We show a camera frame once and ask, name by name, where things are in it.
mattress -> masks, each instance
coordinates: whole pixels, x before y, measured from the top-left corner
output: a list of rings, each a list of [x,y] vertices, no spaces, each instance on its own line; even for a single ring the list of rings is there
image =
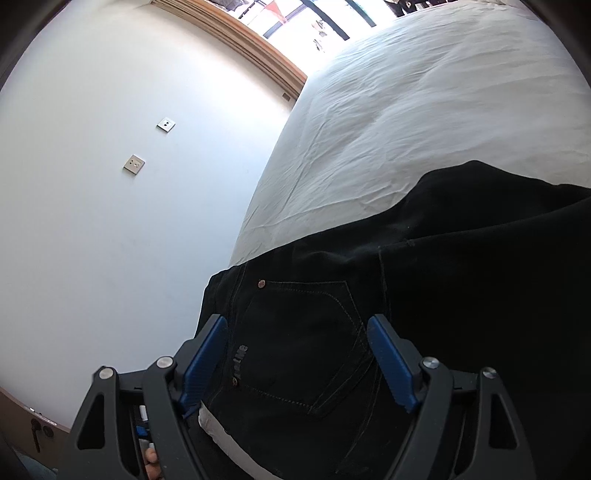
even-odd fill
[[[383,212],[423,174],[474,159],[591,187],[591,89],[517,0],[459,0],[404,16],[310,77],[230,264]],[[199,423],[253,478],[277,480],[205,407]]]

white fabric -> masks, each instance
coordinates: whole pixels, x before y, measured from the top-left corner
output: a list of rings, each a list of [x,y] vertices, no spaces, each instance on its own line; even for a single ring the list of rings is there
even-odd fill
[[[309,78],[231,264],[383,212],[426,172],[471,159],[591,187],[591,89],[552,31],[509,1],[404,16]],[[199,420],[255,480],[276,480],[205,407]]]
[[[281,480],[258,465],[236,441],[230,437],[207,407],[201,404],[199,409],[199,425],[212,440],[248,475],[255,480]]]

blue gripper pad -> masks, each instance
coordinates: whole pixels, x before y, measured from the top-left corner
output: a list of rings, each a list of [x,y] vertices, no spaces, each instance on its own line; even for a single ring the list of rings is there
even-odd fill
[[[228,341],[228,322],[222,316],[211,316],[201,332],[189,342],[197,343],[197,352],[184,369],[181,396],[177,402],[183,418],[190,417],[201,406],[203,393],[222,357]]]
[[[417,397],[421,383],[420,354],[412,343],[396,334],[383,315],[369,319],[367,335],[394,401],[412,413],[421,403]]]

hand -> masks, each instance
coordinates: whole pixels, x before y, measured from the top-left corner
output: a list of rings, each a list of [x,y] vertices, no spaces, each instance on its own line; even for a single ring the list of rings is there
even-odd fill
[[[158,454],[153,448],[149,448],[144,453],[144,462],[146,465],[146,473],[149,480],[158,480],[161,478],[162,470],[158,463]]]

window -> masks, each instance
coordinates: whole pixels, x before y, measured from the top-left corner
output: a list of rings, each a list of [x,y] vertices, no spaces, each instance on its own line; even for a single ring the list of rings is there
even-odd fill
[[[306,74],[321,68],[347,41],[396,18],[383,0],[249,0],[229,13]]]

